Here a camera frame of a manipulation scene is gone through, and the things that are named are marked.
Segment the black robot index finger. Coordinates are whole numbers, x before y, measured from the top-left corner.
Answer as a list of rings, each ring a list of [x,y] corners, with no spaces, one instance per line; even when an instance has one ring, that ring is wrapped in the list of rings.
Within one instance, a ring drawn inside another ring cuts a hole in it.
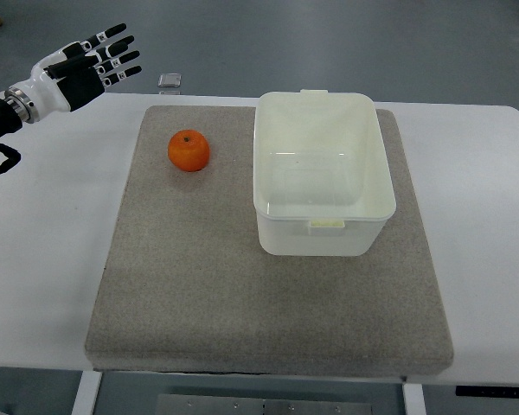
[[[106,42],[115,35],[118,35],[126,30],[126,24],[120,23],[109,29],[102,30],[95,35],[91,35],[89,38],[82,42],[83,48],[96,48],[100,44]]]

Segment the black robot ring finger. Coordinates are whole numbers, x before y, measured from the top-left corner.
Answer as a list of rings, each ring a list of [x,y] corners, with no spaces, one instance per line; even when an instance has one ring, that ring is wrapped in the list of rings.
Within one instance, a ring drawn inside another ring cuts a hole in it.
[[[133,61],[140,56],[140,53],[135,50],[131,51],[127,54],[120,55],[119,57],[115,57],[110,59],[109,61],[105,61],[96,65],[94,68],[97,73],[110,73],[114,69],[121,67],[123,64]]]

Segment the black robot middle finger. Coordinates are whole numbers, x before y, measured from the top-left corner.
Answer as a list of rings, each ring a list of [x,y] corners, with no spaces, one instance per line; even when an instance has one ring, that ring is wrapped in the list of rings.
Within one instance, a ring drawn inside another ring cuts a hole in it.
[[[90,52],[91,56],[96,56],[98,60],[110,60],[120,56],[129,50],[129,46],[134,42],[133,35],[118,40],[108,46],[97,48]]]

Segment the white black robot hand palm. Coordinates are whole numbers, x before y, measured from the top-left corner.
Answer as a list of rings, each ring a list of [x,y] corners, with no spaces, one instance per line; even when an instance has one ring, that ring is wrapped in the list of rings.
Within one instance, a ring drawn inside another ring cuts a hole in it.
[[[72,42],[38,61],[31,69],[27,80],[15,83],[6,90],[6,102],[13,107],[19,118],[26,123],[35,123],[52,112],[74,112],[104,93],[99,73],[95,66],[65,78],[51,79],[45,68],[75,56],[91,56],[97,48],[83,48],[82,42]]]

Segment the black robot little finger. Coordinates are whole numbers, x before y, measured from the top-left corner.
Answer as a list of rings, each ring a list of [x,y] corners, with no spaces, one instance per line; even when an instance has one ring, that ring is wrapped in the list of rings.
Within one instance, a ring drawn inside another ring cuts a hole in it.
[[[126,80],[127,78],[140,73],[141,71],[142,68],[140,66],[129,67],[116,73],[110,73],[105,76],[101,76],[100,80],[103,86],[113,86],[122,80]]]

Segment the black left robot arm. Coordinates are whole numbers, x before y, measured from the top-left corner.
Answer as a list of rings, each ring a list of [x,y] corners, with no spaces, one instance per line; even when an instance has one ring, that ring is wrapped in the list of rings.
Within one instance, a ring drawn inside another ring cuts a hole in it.
[[[28,79],[0,94],[0,138],[34,124],[53,112],[74,112],[106,89],[140,73],[124,64],[139,57],[130,50],[134,37],[115,40],[126,25],[120,23],[84,41],[74,41],[38,61]],[[21,154],[0,142],[0,175],[15,167]]]

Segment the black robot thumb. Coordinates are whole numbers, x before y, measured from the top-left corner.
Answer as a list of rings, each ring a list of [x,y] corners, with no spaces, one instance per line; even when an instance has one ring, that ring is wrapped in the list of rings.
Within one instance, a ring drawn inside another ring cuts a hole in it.
[[[61,79],[93,67],[96,63],[96,56],[75,56],[46,67],[45,72],[51,79]]]

